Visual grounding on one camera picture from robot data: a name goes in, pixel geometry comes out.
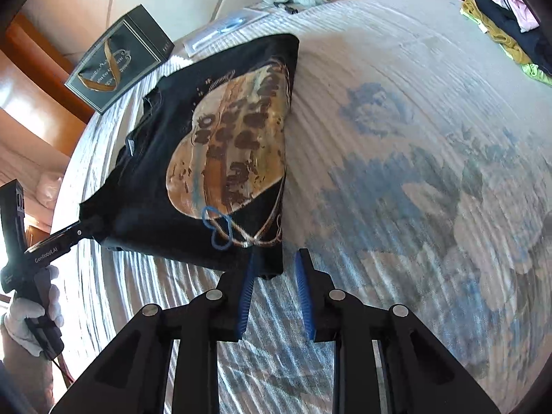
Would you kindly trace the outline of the white gloved left hand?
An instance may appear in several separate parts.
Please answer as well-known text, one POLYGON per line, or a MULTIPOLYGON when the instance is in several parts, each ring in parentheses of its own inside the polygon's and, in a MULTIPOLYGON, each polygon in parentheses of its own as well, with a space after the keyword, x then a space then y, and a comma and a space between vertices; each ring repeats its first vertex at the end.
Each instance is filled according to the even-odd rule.
POLYGON ((27 325, 30 319, 47 316, 55 327, 60 330, 63 327, 63 315, 59 298, 59 288, 51 283, 48 290, 47 307, 22 296, 16 296, 10 302, 8 311, 1 321, 4 364, 7 364, 8 361, 14 361, 15 364, 22 364, 24 361, 33 363, 39 357, 51 360, 60 354, 56 350, 60 346, 56 343, 56 339, 53 341, 53 346, 46 341, 39 343, 39 340, 27 325))

